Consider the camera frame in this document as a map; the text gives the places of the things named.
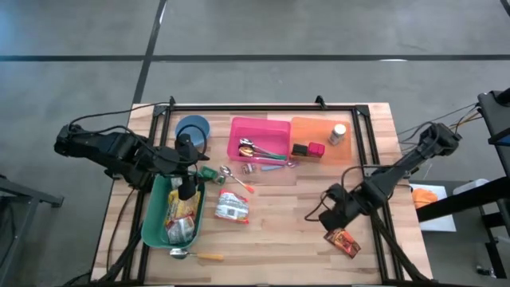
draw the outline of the wooden tabletop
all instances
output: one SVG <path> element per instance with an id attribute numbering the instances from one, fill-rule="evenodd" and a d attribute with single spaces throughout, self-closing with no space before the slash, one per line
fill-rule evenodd
<path id="1" fill-rule="evenodd" d="M 368 104 L 379 157 L 382 164 L 394 163 L 400 158 L 397 134 L 391 116 L 390 105 Z M 141 108 L 131 113 L 128 127 L 142 136 L 148 136 L 152 107 Z M 173 112 L 167 146 L 173 147 L 175 126 L 192 112 Z M 300 166 L 279 171 L 268 171 L 265 176 L 250 180 L 238 170 L 240 163 L 232 162 L 226 154 L 230 123 L 235 116 L 259 117 L 269 120 L 290 121 L 294 116 L 318 119 L 341 120 L 352 123 L 349 112 L 200 112 L 211 125 L 207 155 L 209 167 L 218 168 L 226 164 L 242 179 L 251 181 L 255 193 L 227 179 L 224 188 L 237 192 L 249 200 L 249 224 L 237 224 L 214 218 L 220 187 L 206 184 L 206 205 L 202 228 L 198 240 L 190 251 L 223 254 L 223 262 L 197 258 L 177 260 L 169 256 L 168 250 L 151 249 L 147 263 L 146 284 L 185 285 L 311 285 L 311 284 L 372 284 L 380 283 L 379 268 L 375 255 L 370 219 L 359 216 L 347 231 L 361 245 L 354 259 L 324 241 L 325 230 L 319 222 L 306 222 L 304 216 L 319 202 L 319 195 L 333 183 L 339 182 L 343 171 L 359 165 L 359 156 L 354 134 L 351 137 L 352 161 L 337 165 L 320 165 L 305 162 Z M 364 122 L 361 122 L 365 150 L 368 147 Z M 156 132 L 159 143 L 161 124 Z M 346 188 L 350 190 L 362 179 L 359 170 L 346 176 Z M 112 196 L 101 233 L 100 244 L 94 262 L 92 279 L 105 274 L 106 254 L 112 230 L 120 208 L 131 189 L 125 182 L 113 185 Z M 128 242 L 135 207 L 135 194 L 124 212 L 116 238 L 113 242 L 114 262 Z M 411 194 L 406 187 L 397 187 L 390 200 L 390 208 L 398 244 L 410 260 L 427 277 L 431 277 L 422 233 L 414 209 Z M 135 252 L 132 276 L 138 272 L 141 244 Z M 385 256 L 390 277 L 392 272 L 389 248 L 385 245 Z"/>

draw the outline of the gray floor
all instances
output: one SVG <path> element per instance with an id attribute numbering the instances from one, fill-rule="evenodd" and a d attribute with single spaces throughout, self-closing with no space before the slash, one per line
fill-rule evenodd
<path id="1" fill-rule="evenodd" d="M 6 0 L 0 2 L 0 55 L 144 54 L 158 3 Z M 508 53 L 508 31 L 510 17 L 499 0 L 177 0 L 167 3 L 155 54 L 494 54 Z M 140 68 L 141 62 L 0 62 L 0 173 L 65 196 L 60 210 L 39 209 L 13 285 L 58 285 L 90 268 L 112 182 L 87 160 L 57 155 L 53 142 L 77 116 L 129 107 Z M 310 102 L 316 95 L 330 102 L 385 101 L 403 130 L 474 103 L 480 92 L 507 88 L 508 70 L 510 61 L 153 63 L 142 102 L 169 95 L 183 103 Z M 482 121 L 460 133 L 458 151 L 427 163 L 416 179 L 503 175 Z M 500 284 L 470 272 L 486 256 L 477 236 L 465 258 L 449 258 L 441 244 L 449 239 L 426 235 L 434 276 Z"/>

